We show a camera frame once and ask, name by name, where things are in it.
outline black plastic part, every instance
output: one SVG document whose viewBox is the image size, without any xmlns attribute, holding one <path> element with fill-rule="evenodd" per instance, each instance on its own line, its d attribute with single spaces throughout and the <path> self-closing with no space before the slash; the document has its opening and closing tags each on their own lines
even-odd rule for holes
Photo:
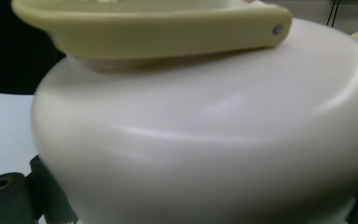
<svg viewBox="0 0 358 224">
<path fill-rule="evenodd" d="M 24 175 L 0 175 L 0 223 L 34 224 L 31 196 Z"/>
<path fill-rule="evenodd" d="M 77 223 L 68 200 L 41 160 L 31 161 L 32 172 L 0 175 L 0 224 Z"/>
<path fill-rule="evenodd" d="M 36 156 L 30 164 L 32 172 L 27 180 L 33 199 L 34 217 L 39 219 L 44 215 L 47 223 L 76 223 L 77 215 L 42 161 Z"/>
</svg>

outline rounded white body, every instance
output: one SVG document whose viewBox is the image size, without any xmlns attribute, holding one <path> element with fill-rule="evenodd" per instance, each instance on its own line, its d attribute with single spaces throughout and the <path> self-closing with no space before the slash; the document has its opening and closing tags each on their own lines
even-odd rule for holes
<svg viewBox="0 0 358 224">
<path fill-rule="evenodd" d="M 358 43 L 295 20 L 275 49 L 63 60 L 40 157 L 92 223 L 341 223 L 358 190 Z"/>
</svg>

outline white plastic object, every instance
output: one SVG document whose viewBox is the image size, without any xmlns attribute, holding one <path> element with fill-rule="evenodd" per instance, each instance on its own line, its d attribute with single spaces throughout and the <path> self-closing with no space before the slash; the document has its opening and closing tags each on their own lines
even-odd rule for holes
<svg viewBox="0 0 358 224">
<path fill-rule="evenodd" d="M 358 42 L 70 58 L 34 98 L 40 157 L 85 224 L 341 224 L 358 192 Z"/>
</svg>

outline plastic casing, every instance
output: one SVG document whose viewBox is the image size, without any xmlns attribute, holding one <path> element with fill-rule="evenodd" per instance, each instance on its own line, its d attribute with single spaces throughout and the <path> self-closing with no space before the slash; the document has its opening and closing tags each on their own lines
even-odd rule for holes
<svg viewBox="0 0 358 224">
<path fill-rule="evenodd" d="M 86 224 L 340 224 L 358 192 L 358 42 L 294 20 L 272 49 L 64 59 L 33 128 Z"/>
<path fill-rule="evenodd" d="M 13 9 L 76 57 L 144 59 L 280 44 L 292 16 L 243 0 L 15 0 Z"/>
</svg>

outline dark background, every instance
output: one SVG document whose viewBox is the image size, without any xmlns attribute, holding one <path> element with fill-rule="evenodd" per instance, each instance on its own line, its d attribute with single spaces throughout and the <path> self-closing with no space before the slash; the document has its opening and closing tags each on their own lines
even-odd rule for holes
<svg viewBox="0 0 358 224">
<path fill-rule="evenodd" d="M 44 32 L 20 21 L 10 4 L 11 0 L 0 0 L 0 92 L 34 94 L 63 55 Z"/>
</svg>

